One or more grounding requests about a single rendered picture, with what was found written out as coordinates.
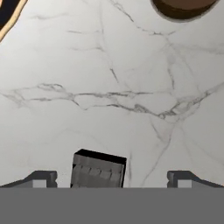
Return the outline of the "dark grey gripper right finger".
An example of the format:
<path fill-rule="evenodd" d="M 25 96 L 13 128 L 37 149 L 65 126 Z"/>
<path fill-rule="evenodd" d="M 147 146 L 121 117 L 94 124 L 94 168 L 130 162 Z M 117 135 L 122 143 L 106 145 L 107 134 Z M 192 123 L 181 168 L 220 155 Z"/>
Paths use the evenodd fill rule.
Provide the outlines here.
<path fill-rule="evenodd" d="M 168 171 L 167 179 L 168 188 L 223 188 L 223 185 L 201 179 L 191 171 Z"/>

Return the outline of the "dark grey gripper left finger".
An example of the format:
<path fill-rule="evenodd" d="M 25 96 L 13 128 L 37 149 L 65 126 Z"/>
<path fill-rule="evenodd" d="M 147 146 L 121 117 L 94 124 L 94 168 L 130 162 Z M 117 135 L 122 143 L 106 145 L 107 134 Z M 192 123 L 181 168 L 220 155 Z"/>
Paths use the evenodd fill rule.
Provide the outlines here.
<path fill-rule="evenodd" d="M 34 171 L 26 178 L 1 185 L 1 188 L 57 188 L 57 177 L 56 171 Z"/>

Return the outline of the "black plate with tan rim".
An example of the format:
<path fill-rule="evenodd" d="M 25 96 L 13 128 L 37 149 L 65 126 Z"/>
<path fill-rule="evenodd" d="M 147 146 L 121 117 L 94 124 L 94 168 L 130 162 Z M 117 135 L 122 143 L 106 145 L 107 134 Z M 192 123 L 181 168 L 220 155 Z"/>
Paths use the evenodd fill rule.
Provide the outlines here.
<path fill-rule="evenodd" d="M 28 0 L 0 0 L 0 42 L 18 21 Z"/>

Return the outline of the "brown round plate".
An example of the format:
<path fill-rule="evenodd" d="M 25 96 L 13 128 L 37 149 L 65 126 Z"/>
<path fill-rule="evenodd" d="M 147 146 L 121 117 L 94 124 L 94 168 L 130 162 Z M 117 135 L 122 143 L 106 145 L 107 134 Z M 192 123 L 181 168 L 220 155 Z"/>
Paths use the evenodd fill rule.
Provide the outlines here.
<path fill-rule="evenodd" d="M 150 0 L 163 16 L 175 20 L 188 20 L 210 11 L 220 0 Z"/>

